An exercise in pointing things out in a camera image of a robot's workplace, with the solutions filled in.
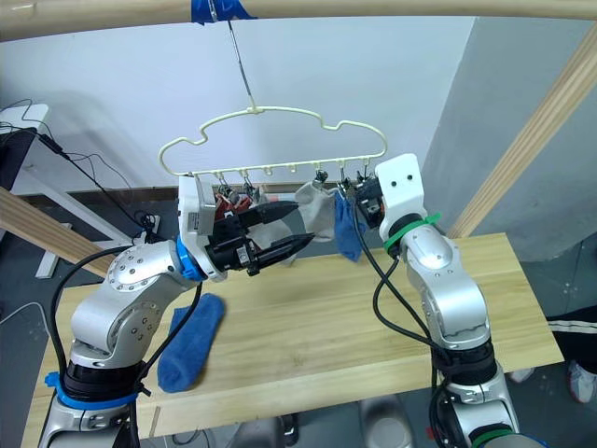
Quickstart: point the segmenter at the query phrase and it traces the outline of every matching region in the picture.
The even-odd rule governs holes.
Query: wooden table
[[[465,268],[480,284],[488,303],[497,357],[506,371],[562,361],[533,291],[504,234],[459,241]],[[375,251],[382,267],[390,260]],[[404,267],[395,285],[420,310]],[[222,297],[228,307],[197,385],[166,394],[156,369],[146,379],[153,391],[138,402],[141,437],[217,427],[256,418],[428,387],[429,352],[384,327],[371,310],[379,278],[365,257],[353,264],[341,256],[298,259],[258,277],[231,273],[229,280],[206,283],[203,291]],[[70,317],[97,286],[73,287],[62,297],[58,323],[69,348]],[[186,306],[193,292],[165,313],[153,351],[164,339],[174,307]],[[396,299],[384,293],[382,311],[415,329]],[[49,345],[44,355],[22,446],[35,446],[51,390],[43,379],[55,371]]]

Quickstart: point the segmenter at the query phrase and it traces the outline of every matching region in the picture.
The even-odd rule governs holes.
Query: hanging rack
[[[321,165],[323,163],[334,163],[335,162],[340,166],[341,169],[343,169],[344,166],[346,165],[346,162],[348,162],[348,161],[361,161],[367,167],[369,162],[371,161],[371,159],[377,159],[379,157],[382,157],[386,153],[388,144],[387,144],[387,138],[386,138],[385,134],[382,131],[380,131],[378,128],[371,126],[370,124],[362,123],[360,121],[352,121],[352,120],[348,120],[348,119],[343,119],[342,121],[339,121],[338,124],[333,126],[333,125],[326,124],[324,121],[324,118],[321,115],[319,115],[318,113],[313,112],[311,110],[299,109],[296,107],[278,106],[278,105],[256,105],[255,100],[253,99],[253,94],[251,93],[251,89],[249,87],[249,83],[246,78],[246,74],[243,69],[241,53],[239,52],[238,45],[236,43],[236,37],[234,36],[234,30],[232,29],[232,24],[230,22],[228,22],[228,24],[229,24],[229,30],[230,30],[230,36],[232,39],[232,44],[234,46],[234,50],[236,53],[237,61],[238,61],[239,68],[241,71],[241,75],[243,77],[244,86],[246,88],[246,92],[249,97],[251,106],[245,110],[239,110],[237,112],[232,112],[232,113],[222,115],[222,116],[219,116],[219,117],[216,117],[214,119],[210,119],[209,121],[204,122],[199,128],[199,133],[201,135],[200,140],[192,140],[188,137],[178,137],[178,138],[175,138],[173,141],[168,142],[163,147],[161,147],[160,151],[158,152],[158,160],[160,162],[161,167],[164,170],[166,170],[166,172],[168,172],[171,175],[176,175],[176,176],[215,175],[215,177],[217,177],[220,181],[222,181],[222,179],[224,178],[224,173],[238,173],[242,177],[246,177],[246,176],[248,176],[249,171],[262,170],[266,175],[272,175],[272,173],[273,173],[272,170],[274,168],[287,168],[290,170],[291,173],[295,173],[297,171],[298,166],[312,165],[315,167],[316,170],[318,170],[318,169],[321,169]],[[194,145],[196,147],[199,147],[199,146],[207,143],[207,141],[209,140],[209,136],[207,135],[207,132],[206,132],[207,128],[209,128],[210,126],[212,126],[220,121],[224,121],[226,119],[233,119],[233,118],[241,117],[241,116],[245,116],[245,115],[258,115],[258,114],[262,114],[267,111],[291,112],[291,113],[295,113],[295,114],[302,114],[302,115],[307,115],[307,116],[313,117],[319,121],[319,125],[321,126],[321,128],[326,131],[335,132],[335,131],[339,130],[342,126],[355,126],[358,128],[363,128],[368,131],[374,132],[375,134],[377,134],[380,137],[380,139],[382,140],[382,149],[379,152],[374,153],[374,154],[364,154],[364,155],[360,155],[360,156],[336,157],[336,158],[329,158],[329,159],[320,159],[320,160],[315,160],[315,161],[289,161],[289,162],[284,162],[284,163],[269,163],[269,164],[263,164],[263,165],[237,166],[237,167],[233,167],[233,168],[223,168],[223,169],[216,169],[216,170],[185,171],[185,172],[176,172],[176,171],[172,170],[164,161],[164,155],[166,154],[168,149],[170,149],[171,147],[173,147],[175,145],[178,145],[179,143],[185,142],[185,143]]]

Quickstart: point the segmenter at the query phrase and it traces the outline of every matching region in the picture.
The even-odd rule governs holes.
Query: blue sock
[[[176,308],[170,332],[178,325],[187,308]],[[164,392],[189,389],[199,377],[201,368],[214,341],[215,331],[226,309],[214,294],[203,294],[184,327],[161,354],[158,363],[158,385]]]
[[[363,233],[367,227],[359,222],[358,228]],[[361,244],[358,242],[358,237],[354,231],[353,206],[350,202],[342,199],[338,192],[336,192],[334,233],[340,253],[350,261],[357,262],[361,256]]]

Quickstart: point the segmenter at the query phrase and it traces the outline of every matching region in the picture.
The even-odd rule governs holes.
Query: blue ring
[[[183,265],[183,277],[196,282],[200,282],[207,278],[207,276],[203,275],[195,260],[188,253],[187,248],[183,245],[183,241],[180,239],[180,235],[176,238],[176,253],[178,254],[180,263]]]
[[[79,401],[78,399],[71,399],[62,390],[60,375],[56,371],[52,371],[46,375],[46,385],[56,388],[58,399],[66,406],[81,411],[99,411],[101,409],[117,408],[118,406],[135,401],[139,396],[139,394],[134,393],[120,399],[109,399],[107,401]]]

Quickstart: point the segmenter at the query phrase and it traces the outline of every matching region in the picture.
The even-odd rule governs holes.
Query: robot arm
[[[56,387],[39,446],[130,446],[129,404],[138,393],[143,358],[164,310],[206,279],[227,270],[255,275],[305,247],[312,234],[293,235],[261,249],[247,237],[258,223],[280,219],[298,207],[266,203],[215,221],[211,186],[182,177],[176,242],[130,247],[110,264],[100,287],[76,308],[74,341]]]
[[[422,298],[431,339],[443,349],[443,356],[433,356],[434,367],[445,378],[431,410],[441,425],[438,444],[543,446],[518,434],[506,379],[494,358],[485,300],[464,270],[458,246],[427,216],[416,156],[383,162],[375,173],[377,177],[356,186],[356,205],[370,227],[379,226],[388,254],[406,262],[408,278]]]

